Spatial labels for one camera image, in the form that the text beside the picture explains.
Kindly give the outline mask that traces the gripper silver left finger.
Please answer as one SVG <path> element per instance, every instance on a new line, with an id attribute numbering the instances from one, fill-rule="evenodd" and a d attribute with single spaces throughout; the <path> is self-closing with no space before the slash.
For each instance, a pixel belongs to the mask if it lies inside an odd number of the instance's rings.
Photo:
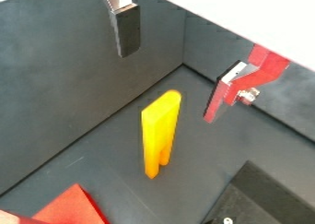
<path id="1" fill-rule="evenodd" d="M 105 0 L 115 30 L 117 55 L 124 58 L 140 47 L 140 6 L 133 0 Z"/>

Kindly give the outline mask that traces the gripper red right finger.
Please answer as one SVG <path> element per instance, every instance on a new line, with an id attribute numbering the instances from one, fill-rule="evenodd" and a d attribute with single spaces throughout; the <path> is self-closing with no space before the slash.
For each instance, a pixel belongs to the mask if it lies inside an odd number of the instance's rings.
<path id="1" fill-rule="evenodd" d="M 247 58 L 248 63 L 237 61 L 217 77 L 204 120 L 211 123 L 225 103 L 232 106 L 236 101 L 249 105 L 260 94 L 257 86 L 279 79 L 289 65 L 289 60 L 255 44 Z"/>

